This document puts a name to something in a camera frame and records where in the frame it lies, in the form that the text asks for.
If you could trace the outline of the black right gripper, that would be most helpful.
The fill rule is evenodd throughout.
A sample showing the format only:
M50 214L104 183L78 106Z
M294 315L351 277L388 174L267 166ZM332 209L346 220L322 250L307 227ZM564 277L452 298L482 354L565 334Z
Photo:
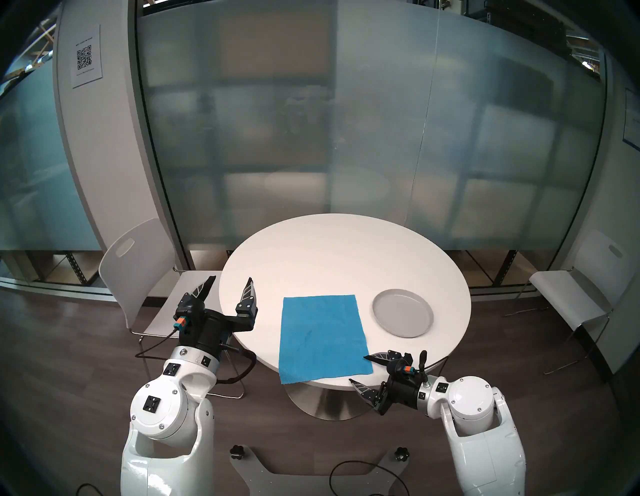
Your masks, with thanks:
M402 361L405 366L412 366L414 361L411 354L401 354L397 351L368 354L363 358L381 366L387 366L389 363L397 361ZM425 378L425 375L420 372L413 376L390 372L387 380L382 381L377 389L365 386L354 379L349 379L349 382L365 403L382 416L393 404L418 410L419 391Z

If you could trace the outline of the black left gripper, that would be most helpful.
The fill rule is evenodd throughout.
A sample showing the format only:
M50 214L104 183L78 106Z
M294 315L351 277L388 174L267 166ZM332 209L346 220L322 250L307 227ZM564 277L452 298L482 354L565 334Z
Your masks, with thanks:
M229 345L229 339L233 333L252 331L252 321L255 321L258 311L254 281L248 278L235 308L237 315L232 317L204 308L216 279L216 275L208 276L191 293L182 297L177 319L183 318L186 323L178 331L178 345L204 351L217 359L222 351L250 357L251 353L244 348Z

